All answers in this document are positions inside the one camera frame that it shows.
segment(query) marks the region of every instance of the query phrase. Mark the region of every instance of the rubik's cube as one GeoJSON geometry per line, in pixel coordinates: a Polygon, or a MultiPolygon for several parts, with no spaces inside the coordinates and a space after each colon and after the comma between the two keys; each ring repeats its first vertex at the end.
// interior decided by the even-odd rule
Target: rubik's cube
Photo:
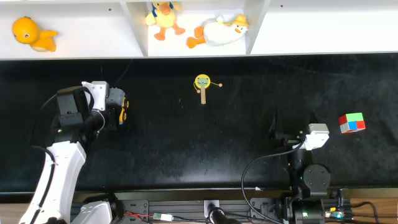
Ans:
{"type": "Polygon", "coordinates": [[[366,128],[362,113],[345,114],[339,117],[338,122],[340,123],[341,133],[351,133],[366,128]]]}

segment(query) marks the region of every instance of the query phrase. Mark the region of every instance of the white robotic arm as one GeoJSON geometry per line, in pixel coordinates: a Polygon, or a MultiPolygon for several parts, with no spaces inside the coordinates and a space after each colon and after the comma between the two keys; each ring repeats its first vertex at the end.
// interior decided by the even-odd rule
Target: white robotic arm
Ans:
{"type": "MultiPolygon", "coordinates": [[[[86,161],[83,146],[88,147],[102,129],[115,129],[126,119],[128,101],[122,90],[109,89],[106,82],[82,84],[57,93],[57,122],[50,132],[42,175],[20,224],[70,223],[76,181],[86,161]]],[[[108,202],[92,202],[72,223],[109,224],[112,217],[108,202]]]]}

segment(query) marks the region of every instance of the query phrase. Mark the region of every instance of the duck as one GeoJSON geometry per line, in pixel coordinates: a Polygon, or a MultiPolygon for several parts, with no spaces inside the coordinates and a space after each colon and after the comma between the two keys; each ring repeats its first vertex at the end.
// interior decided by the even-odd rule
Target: duck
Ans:
{"type": "Polygon", "coordinates": [[[12,25],[15,39],[22,44],[29,44],[38,52],[54,52],[57,46],[53,37],[57,35],[54,30],[42,30],[31,18],[25,16],[17,19],[12,25]]]}
{"type": "Polygon", "coordinates": [[[242,38],[248,28],[249,24],[242,14],[239,14],[232,23],[225,23],[224,18],[219,16],[216,20],[206,21],[203,26],[195,28],[196,38],[189,37],[187,45],[192,49],[204,43],[211,47],[230,44],[242,38]]]}
{"type": "Polygon", "coordinates": [[[157,40],[166,39],[165,33],[168,28],[173,28],[176,35],[185,32],[185,29],[176,23],[177,15],[174,9],[181,11],[181,4],[179,2],[152,2],[152,11],[146,17],[146,24],[148,26],[157,24],[160,27],[160,32],[154,35],[157,40]]]}

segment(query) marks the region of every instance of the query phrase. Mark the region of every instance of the black tabletop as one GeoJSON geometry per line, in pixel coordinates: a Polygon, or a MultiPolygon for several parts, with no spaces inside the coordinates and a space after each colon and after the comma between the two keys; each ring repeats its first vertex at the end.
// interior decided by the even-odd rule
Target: black tabletop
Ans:
{"type": "MultiPolygon", "coordinates": [[[[330,130],[313,161],[331,170],[332,187],[397,187],[398,55],[307,55],[133,60],[116,87],[129,96],[125,127],[102,132],[86,150],[77,190],[239,187],[244,167],[277,152],[267,132],[278,110],[285,133],[306,130],[314,112],[330,130]],[[222,83],[194,87],[201,73],[222,83]],[[341,134],[338,118],[363,113],[366,130],[341,134]]],[[[44,163],[27,135],[35,113],[57,90],[81,81],[111,86],[124,60],[0,62],[0,191],[31,192],[44,163]]],[[[35,130],[42,142],[55,115],[35,130]]],[[[253,165],[247,186],[286,189],[286,156],[253,165]]]]}

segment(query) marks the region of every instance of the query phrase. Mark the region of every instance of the toy head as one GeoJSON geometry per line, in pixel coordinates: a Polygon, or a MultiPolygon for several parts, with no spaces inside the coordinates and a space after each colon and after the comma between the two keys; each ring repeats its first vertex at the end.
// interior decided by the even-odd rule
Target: toy head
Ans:
{"type": "Polygon", "coordinates": [[[12,25],[15,39],[22,44],[31,44],[39,39],[40,28],[29,17],[17,19],[12,25]]]}
{"type": "Polygon", "coordinates": [[[205,74],[198,75],[195,79],[195,85],[198,88],[201,88],[202,86],[207,88],[210,86],[210,78],[205,74]]]}
{"type": "Polygon", "coordinates": [[[171,2],[152,2],[152,8],[159,10],[163,15],[169,15],[174,7],[171,2]]]}
{"type": "Polygon", "coordinates": [[[235,32],[244,35],[248,31],[249,24],[246,21],[246,16],[238,15],[235,21],[232,22],[232,28],[235,29],[235,32]]]}

